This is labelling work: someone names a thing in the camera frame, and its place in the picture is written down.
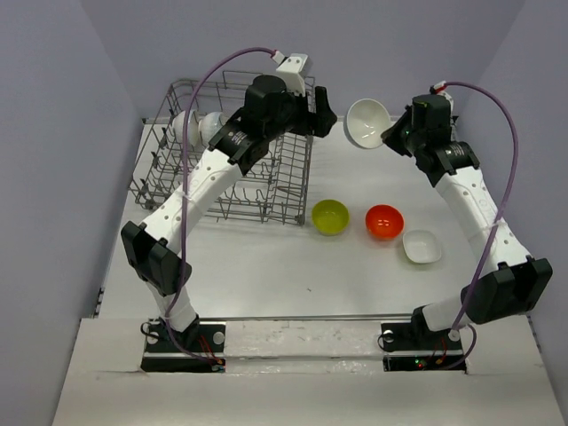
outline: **wire dish rack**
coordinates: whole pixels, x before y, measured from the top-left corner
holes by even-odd
[[[224,71],[222,81],[207,82],[201,88],[196,104],[200,119],[207,113],[222,111],[227,116],[242,106],[245,90],[261,73]],[[130,182],[135,202],[144,209],[158,209],[181,185],[182,146],[173,131],[173,119],[189,101],[195,79],[177,80],[168,92],[151,121],[136,160]],[[313,110],[315,79],[305,79],[306,93]],[[270,144],[269,153],[258,162],[246,177],[227,189],[211,206],[206,216],[219,219],[244,219],[260,223],[278,221],[282,224],[303,225],[312,157],[312,137],[286,133]],[[188,147],[188,166],[191,172],[206,146]]]

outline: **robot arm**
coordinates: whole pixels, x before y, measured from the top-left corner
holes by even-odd
[[[210,140],[189,176],[188,194],[182,186],[140,225],[127,223],[121,230],[130,266],[145,281],[158,304],[161,318],[176,297],[180,282],[182,200],[187,197],[185,232],[189,234],[209,206],[263,158],[269,144],[285,132],[325,137],[337,121],[327,102],[327,91],[316,87],[315,112],[309,111],[304,78],[310,61],[306,55],[289,58],[276,52],[280,66],[276,75],[260,75],[247,88],[244,105]],[[185,266],[186,282],[191,266]],[[199,326],[199,317],[182,289],[170,311],[171,327],[179,341],[189,344]]]
[[[515,238],[504,220],[493,224],[497,207],[487,191],[479,161],[465,142],[451,141],[450,103],[439,95],[413,98],[403,116],[382,134],[383,142],[401,155],[413,156],[416,166],[446,200],[477,258],[489,232],[495,241],[475,286],[460,327],[530,311],[546,287],[552,269],[547,259],[535,260]],[[414,339],[451,328],[468,291],[414,310]]]

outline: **orange bowl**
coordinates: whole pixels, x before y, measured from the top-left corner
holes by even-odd
[[[402,233],[405,219],[394,207],[380,204],[369,209],[365,216],[365,225],[374,237],[392,240]]]

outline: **lavender wall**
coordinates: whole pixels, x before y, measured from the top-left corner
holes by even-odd
[[[0,424],[51,424],[139,119],[76,0],[0,2]]]
[[[82,0],[143,116],[154,116],[168,84],[200,76],[251,45],[312,56],[312,73],[344,114],[380,99],[400,113],[443,79],[477,81],[523,0]],[[273,70],[248,56],[233,69]]]
[[[565,0],[527,0],[480,84],[509,106],[520,137],[517,180],[506,217],[536,257],[547,257],[555,275],[533,313],[548,374],[568,419],[568,31]],[[476,149],[487,184],[501,198],[511,156],[510,133],[496,107],[472,97],[461,136]]]

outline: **white bowl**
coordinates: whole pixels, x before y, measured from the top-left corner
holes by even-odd
[[[408,231],[402,237],[402,244],[408,258],[416,264],[431,264],[442,257],[440,242],[430,231]]]
[[[374,99],[360,99],[351,105],[345,122],[353,142],[369,149],[383,144],[381,133],[392,125],[387,108]]]
[[[171,124],[174,128],[174,134],[176,135],[176,140],[179,144],[183,141],[184,117],[185,111],[182,111],[176,116],[176,118],[174,118],[174,121]],[[194,109],[189,112],[189,121],[187,122],[187,140],[191,146],[198,146],[201,144],[199,125],[197,123],[197,111]]]
[[[199,121],[199,134],[201,142],[207,146],[215,134],[227,123],[227,116],[223,113],[209,113]]]

